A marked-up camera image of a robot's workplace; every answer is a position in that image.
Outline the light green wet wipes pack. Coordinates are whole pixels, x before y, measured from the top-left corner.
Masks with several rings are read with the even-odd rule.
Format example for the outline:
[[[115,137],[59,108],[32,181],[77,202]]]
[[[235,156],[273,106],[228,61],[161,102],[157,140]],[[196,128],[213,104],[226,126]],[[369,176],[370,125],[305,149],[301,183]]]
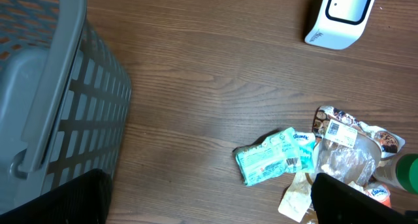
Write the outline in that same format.
[[[290,127],[266,137],[260,144],[235,149],[234,158],[246,186],[302,170],[294,133],[295,129]]]

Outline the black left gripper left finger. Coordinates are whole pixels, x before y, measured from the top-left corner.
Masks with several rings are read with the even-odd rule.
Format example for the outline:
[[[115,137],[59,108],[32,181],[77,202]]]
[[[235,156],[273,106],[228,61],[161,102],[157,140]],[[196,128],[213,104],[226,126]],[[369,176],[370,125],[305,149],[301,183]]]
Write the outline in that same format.
[[[112,199],[112,177],[93,169],[1,215],[1,223],[104,224]]]

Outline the teal white tissue pack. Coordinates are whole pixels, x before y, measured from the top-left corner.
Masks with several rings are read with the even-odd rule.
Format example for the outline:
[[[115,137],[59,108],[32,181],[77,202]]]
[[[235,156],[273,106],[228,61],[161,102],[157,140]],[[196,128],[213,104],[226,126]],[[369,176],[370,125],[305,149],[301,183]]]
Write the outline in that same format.
[[[313,173],[315,171],[313,151],[315,147],[315,135],[295,131],[293,138],[298,144],[302,172]]]

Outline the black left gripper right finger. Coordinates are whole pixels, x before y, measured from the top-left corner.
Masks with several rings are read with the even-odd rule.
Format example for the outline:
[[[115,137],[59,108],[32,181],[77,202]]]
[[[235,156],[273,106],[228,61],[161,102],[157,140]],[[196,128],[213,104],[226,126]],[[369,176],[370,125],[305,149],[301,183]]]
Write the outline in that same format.
[[[417,224],[416,211],[401,214],[325,173],[316,176],[311,198],[320,223]]]

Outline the green lid seasoning jar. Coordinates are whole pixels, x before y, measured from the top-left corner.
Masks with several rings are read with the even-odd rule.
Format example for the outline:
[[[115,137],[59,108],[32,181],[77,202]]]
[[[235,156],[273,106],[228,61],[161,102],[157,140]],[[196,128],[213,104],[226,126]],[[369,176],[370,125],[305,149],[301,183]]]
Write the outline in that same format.
[[[387,185],[417,194],[417,154],[393,157],[385,166],[375,169],[373,177]]]

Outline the orange tissue pack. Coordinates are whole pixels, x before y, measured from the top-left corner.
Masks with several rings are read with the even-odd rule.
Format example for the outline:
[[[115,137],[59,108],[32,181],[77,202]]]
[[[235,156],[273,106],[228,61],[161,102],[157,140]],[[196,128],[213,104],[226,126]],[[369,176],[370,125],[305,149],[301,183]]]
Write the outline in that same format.
[[[366,194],[381,204],[391,207],[389,188],[381,182],[371,182],[365,187]]]

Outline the brown white snack pouch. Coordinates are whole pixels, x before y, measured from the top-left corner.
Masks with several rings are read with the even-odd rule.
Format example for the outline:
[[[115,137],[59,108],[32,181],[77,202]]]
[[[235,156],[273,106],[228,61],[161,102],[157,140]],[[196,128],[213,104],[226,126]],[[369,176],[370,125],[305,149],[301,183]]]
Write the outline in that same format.
[[[312,204],[312,184],[319,173],[363,193],[374,171],[397,155],[405,144],[400,136],[359,121],[333,106],[317,109],[312,134],[313,169],[295,174],[278,207],[279,213],[298,223],[314,222],[308,209]]]

